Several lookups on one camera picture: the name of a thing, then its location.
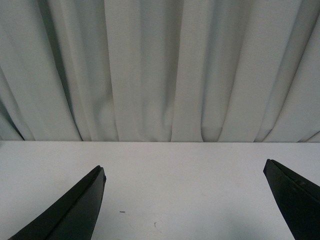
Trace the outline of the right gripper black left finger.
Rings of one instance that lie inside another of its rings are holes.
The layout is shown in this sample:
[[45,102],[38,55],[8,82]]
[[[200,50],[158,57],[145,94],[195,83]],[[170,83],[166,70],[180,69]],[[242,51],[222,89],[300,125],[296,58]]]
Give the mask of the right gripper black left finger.
[[102,205],[106,175],[96,166],[11,240],[90,240]]

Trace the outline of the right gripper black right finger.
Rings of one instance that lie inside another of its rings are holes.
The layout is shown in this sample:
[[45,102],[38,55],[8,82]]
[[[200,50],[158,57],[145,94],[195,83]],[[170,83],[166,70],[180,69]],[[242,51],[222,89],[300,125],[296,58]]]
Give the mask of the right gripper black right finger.
[[263,173],[296,240],[320,238],[320,187],[283,164],[268,159]]

